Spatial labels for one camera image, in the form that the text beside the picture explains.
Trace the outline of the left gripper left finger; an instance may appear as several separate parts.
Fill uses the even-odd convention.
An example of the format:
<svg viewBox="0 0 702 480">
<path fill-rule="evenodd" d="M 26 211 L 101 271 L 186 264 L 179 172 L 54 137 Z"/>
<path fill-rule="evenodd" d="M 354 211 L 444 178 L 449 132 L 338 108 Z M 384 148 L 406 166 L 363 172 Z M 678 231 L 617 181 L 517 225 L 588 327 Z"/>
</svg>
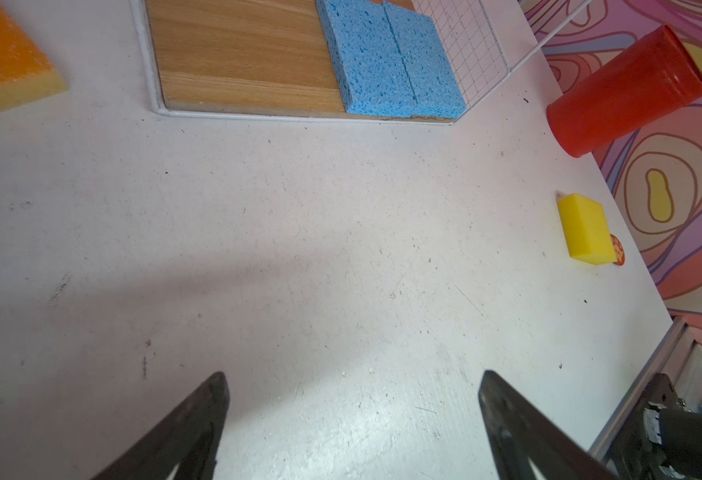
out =
<svg viewBox="0 0 702 480">
<path fill-rule="evenodd" d="M 97 479 L 211 479 L 230 404 L 223 372 L 213 373 Z"/>
</svg>

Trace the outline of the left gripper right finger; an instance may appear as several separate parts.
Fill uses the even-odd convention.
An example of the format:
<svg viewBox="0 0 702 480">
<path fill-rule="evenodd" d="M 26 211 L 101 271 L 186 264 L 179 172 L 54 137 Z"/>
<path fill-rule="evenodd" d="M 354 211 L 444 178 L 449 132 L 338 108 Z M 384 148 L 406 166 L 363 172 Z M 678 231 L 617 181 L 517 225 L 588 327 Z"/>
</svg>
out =
<svg viewBox="0 0 702 480">
<path fill-rule="evenodd" d="M 501 479 L 614 479 L 493 370 L 478 391 L 493 460 Z"/>
</svg>

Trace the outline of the yellow sponge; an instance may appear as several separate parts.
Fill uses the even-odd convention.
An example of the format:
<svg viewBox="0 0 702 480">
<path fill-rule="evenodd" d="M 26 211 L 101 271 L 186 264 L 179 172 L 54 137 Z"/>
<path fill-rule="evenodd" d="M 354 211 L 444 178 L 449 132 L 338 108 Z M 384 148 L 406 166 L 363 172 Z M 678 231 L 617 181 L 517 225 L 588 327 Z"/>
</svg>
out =
<svg viewBox="0 0 702 480">
<path fill-rule="evenodd" d="M 603 206 L 580 194 L 557 199 L 557 207 L 571 258 L 591 265 L 617 261 Z"/>
</svg>

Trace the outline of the blue sponge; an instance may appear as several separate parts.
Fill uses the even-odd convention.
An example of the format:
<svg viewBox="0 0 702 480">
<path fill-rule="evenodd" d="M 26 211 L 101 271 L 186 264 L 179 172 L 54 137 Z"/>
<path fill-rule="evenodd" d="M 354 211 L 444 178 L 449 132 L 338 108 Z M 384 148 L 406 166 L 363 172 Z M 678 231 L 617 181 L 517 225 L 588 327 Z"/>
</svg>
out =
<svg viewBox="0 0 702 480">
<path fill-rule="evenodd" d="M 433 20 L 384 1 L 414 93 L 414 116 L 457 119 L 467 109 Z"/>
<path fill-rule="evenodd" d="M 345 111 L 409 118 L 416 99 L 388 18 L 367 0 L 317 0 Z"/>
</svg>

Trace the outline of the white wire wooden shelf rack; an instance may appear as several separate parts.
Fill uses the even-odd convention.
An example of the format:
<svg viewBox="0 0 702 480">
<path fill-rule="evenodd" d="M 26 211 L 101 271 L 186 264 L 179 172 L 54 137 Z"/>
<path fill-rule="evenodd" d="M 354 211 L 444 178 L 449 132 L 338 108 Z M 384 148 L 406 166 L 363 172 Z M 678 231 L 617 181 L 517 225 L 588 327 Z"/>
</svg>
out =
<svg viewBox="0 0 702 480">
<path fill-rule="evenodd" d="M 135 1 L 154 112 L 175 117 L 346 121 L 312 1 Z M 521 1 L 411 1 L 436 26 L 469 108 L 542 48 Z"/>
</svg>

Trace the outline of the orange sponge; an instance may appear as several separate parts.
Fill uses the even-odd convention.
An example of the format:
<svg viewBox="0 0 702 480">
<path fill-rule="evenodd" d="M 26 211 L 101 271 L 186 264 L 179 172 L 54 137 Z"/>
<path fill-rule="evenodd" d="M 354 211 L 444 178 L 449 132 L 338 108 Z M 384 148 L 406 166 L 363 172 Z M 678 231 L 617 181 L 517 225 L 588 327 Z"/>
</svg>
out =
<svg viewBox="0 0 702 480">
<path fill-rule="evenodd" d="M 66 90 L 58 69 L 0 4 L 0 112 Z"/>
</svg>

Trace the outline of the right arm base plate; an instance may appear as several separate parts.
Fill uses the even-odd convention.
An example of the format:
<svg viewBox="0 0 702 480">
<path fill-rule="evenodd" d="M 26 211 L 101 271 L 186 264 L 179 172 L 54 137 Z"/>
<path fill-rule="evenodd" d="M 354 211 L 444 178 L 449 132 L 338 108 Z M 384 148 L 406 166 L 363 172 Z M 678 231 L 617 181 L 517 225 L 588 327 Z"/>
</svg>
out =
<svg viewBox="0 0 702 480">
<path fill-rule="evenodd" d="M 702 479 L 702 407 L 665 373 L 636 380 L 589 453 L 620 479 Z"/>
</svg>

